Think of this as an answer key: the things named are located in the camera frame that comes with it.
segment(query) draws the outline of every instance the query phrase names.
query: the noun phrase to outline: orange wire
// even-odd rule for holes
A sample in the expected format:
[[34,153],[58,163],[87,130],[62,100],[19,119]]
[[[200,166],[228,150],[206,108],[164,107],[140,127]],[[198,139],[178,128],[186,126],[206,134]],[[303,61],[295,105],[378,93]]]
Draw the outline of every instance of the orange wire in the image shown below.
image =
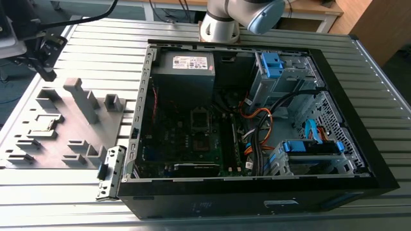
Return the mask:
[[[265,139],[263,139],[263,141],[261,142],[261,144],[262,145],[265,145],[266,143],[267,143],[267,141],[269,141],[269,138],[270,138],[270,135],[271,135],[271,131],[273,131],[273,126],[274,126],[274,120],[273,120],[273,115],[271,115],[271,111],[270,111],[270,109],[269,108],[259,108],[259,109],[257,109],[255,110],[255,112],[253,112],[251,113],[251,115],[246,115],[245,113],[243,113],[243,110],[242,110],[242,106],[243,106],[243,104],[245,104],[245,101],[246,101],[246,99],[247,99],[247,96],[249,96],[249,92],[247,92],[247,94],[246,94],[246,98],[245,98],[245,100],[240,102],[240,104],[239,104],[239,111],[240,111],[240,115],[245,117],[245,118],[247,118],[247,119],[253,119],[254,117],[257,117],[257,115],[262,112],[262,111],[266,111],[267,113],[269,113],[269,116],[270,116],[270,129],[269,129],[269,132],[267,132],[267,134],[266,134],[266,137],[265,137]],[[247,149],[246,149],[246,151],[245,151],[245,154],[250,154],[253,152],[253,148],[251,147],[249,147]]]

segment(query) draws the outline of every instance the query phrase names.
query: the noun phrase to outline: wire bundle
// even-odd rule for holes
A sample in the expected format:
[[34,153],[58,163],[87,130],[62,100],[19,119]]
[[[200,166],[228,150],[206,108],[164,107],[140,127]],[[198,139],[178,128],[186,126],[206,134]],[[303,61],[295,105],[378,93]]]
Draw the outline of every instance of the wire bundle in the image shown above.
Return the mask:
[[251,140],[253,153],[254,153],[254,157],[255,157],[254,158],[254,160],[255,160],[254,175],[255,176],[263,175],[263,151],[262,151],[263,147],[262,147],[262,145],[266,144],[265,143],[266,139],[263,140],[263,142],[259,141],[259,132],[261,132],[261,129],[263,127],[263,124],[265,124],[267,117],[270,117],[270,120],[273,121],[273,114],[274,114],[275,110],[285,104],[285,102],[287,102],[295,96],[298,96],[298,95],[317,95],[321,92],[322,92],[321,90],[301,90],[301,91],[291,92],[287,95],[285,95],[274,103],[274,105],[271,106],[269,111],[265,110],[265,112],[267,112],[267,113],[262,117],[259,124],[257,125],[255,132],[254,132],[254,135],[253,135],[253,140]]

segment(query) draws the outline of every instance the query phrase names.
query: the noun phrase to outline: power supply label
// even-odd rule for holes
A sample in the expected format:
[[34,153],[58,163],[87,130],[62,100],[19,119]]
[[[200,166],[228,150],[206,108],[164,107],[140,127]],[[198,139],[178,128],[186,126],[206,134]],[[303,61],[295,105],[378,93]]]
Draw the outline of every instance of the power supply label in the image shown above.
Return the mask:
[[175,56],[172,58],[172,68],[207,70],[207,57]]

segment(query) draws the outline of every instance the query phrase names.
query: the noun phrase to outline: metal frame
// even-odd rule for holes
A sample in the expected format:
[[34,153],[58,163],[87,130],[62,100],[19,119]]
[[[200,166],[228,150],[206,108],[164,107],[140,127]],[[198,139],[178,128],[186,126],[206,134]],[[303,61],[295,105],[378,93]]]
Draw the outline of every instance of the metal frame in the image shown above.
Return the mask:
[[[23,117],[35,103],[35,89],[58,88],[64,79],[76,75],[84,88],[94,89],[96,97],[116,93],[128,100],[138,96],[139,79],[147,39],[198,41],[198,26],[171,26],[162,22],[103,19],[66,29],[68,46],[56,63],[58,79],[46,83],[35,77],[30,88],[0,131],[14,136]],[[275,45],[322,49],[327,62],[349,95],[361,119],[382,152],[401,189],[366,200],[358,200],[326,213],[275,216],[243,216],[235,218],[194,218],[171,220],[139,220],[120,202],[95,202],[99,182],[96,170],[80,169],[3,169],[0,170],[2,228],[63,228],[79,226],[115,226],[128,230],[139,226],[168,229],[194,227],[210,229],[393,229],[411,225],[411,115],[386,83],[382,70],[349,36],[273,30],[263,37],[242,29],[242,42],[251,45]],[[136,102],[127,102],[132,110]],[[123,118],[118,145],[128,145],[134,113]]]
[[[79,2],[79,3],[94,3],[94,4],[111,4],[112,0],[60,0],[60,1],[55,1],[55,2]],[[127,1],[127,0],[119,0],[118,3],[119,6],[138,6],[138,7],[143,7],[144,8],[144,15],[146,15],[146,21],[154,22],[155,21],[155,14],[154,14],[154,10],[151,8],[151,5],[148,2],[143,2],[143,1]],[[163,8],[163,9],[178,9],[182,10],[182,6],[179,4],[179,2],[176,2],[175,4],[170,4],[170,3],[158,3],[154,2],[154,7],[155,8]],[[207,11],[207,6],[199,6],[199,5],[188,5],[188,9],[191,11]],[[289,18],[290,17],[290,13],[285,12],[282,15],[283,18]],[[333,24],[338,18],[338,15],[331,14],[331,13],[297,13],[293,12],[291,14],[291,18],[299,18],[299,19],[310,19],[310,20],[319,20],[322,21],[319,28],[317,29],[318,33],[329,33]]]

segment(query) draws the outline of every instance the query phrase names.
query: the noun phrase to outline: black cable on table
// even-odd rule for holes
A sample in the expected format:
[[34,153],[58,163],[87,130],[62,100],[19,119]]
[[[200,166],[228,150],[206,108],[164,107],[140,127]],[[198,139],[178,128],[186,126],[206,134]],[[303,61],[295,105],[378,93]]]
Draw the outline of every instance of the black cable on table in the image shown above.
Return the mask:
[[163,18],[160,18],[160,16],[159,16],[158,13],[155,12],[155,7],[154,7],[152,0],[148,0],[148,2],[150,2],[150,6],[151,6],[151,8],[152,8],[152,11],[154,11],[154,13],[155,13],[155,16],[162,20],[163,23],[167,23],[167,21],[166,21]]
[[46,29],[50,29],[50,28],[60,27],[60,26],[71,26],[71,25],[75,25],[75,24],[90,23],[90,22],[98,21],[98,20],[106,18],[112,13],[112,11],[115,10],[115,7],[118,5],[118,2],[119,2],[119,0],[114,0],[108,10],[106,11],[106,13],[103,13],[98,16],[78,19],[78,20],[63,21],[63,22],[59,22],[59,23],[42,24],[40,30],[46,30]]

